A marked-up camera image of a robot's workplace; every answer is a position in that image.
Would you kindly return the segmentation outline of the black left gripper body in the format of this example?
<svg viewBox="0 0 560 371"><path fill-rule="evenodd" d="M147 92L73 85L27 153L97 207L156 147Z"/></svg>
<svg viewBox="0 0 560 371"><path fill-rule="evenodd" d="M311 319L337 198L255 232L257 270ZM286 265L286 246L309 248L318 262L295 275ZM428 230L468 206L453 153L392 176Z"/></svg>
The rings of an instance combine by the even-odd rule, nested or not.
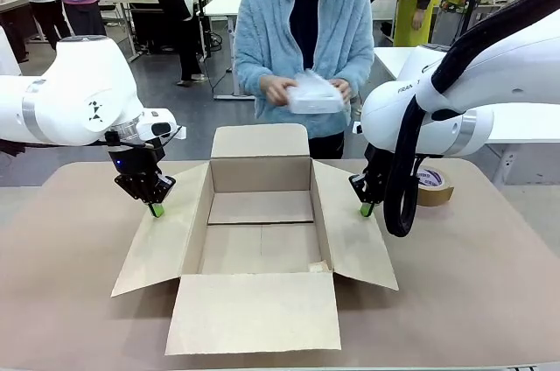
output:
<svg viewBox="0 0 560 371"><path fill-rule="evenodd" d="M159 137L143 141L134 136L121 136L116 131L107 131L104 135L115 168L120 174L148 175L161 173L158 162L164 157Z"/></svg>

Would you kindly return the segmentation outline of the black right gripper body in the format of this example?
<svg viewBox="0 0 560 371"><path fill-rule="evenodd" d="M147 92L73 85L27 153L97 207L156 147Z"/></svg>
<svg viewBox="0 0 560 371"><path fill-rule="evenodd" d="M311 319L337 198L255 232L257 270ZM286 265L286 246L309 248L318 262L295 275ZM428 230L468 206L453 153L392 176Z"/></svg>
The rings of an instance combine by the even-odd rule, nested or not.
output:
<svg viewBox="0 0 560 371"><path fill-rule="evenodd" d="M383 201L394 153L388 150L378 149L373 145L368 145L365 151L365 157L367 160L365 174L367 175L369 191L371 186L380 186L381 201Z"/></svg>

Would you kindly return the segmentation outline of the person's left hand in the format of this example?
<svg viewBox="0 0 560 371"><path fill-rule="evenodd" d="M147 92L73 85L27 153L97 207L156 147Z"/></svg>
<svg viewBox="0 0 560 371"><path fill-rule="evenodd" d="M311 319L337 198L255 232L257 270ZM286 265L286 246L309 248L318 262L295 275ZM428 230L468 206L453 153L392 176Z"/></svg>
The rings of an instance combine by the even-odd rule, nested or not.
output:
<svg viewBox="0 0 560 371"><path fill-rule="evenodd" d="M350 84L346 80L331 79L329 80L329 82L340 92L344 103L350 102L352 97L352 89Z"/></svg>

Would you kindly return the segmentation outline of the person's right hand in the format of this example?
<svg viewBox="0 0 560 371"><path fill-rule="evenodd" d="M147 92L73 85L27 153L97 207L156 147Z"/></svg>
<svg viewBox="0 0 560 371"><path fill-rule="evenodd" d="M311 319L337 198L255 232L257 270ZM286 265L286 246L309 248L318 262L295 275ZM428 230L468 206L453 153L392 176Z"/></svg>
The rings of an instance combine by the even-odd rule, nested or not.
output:
<svg viewBox="0 0 560 371"><path fill-rule="evenodd" d="M267 100L278 107L288 103L287 89L297 85L298 83L293 79L275 75L264 75L260 79L260 87Z"/></svg>

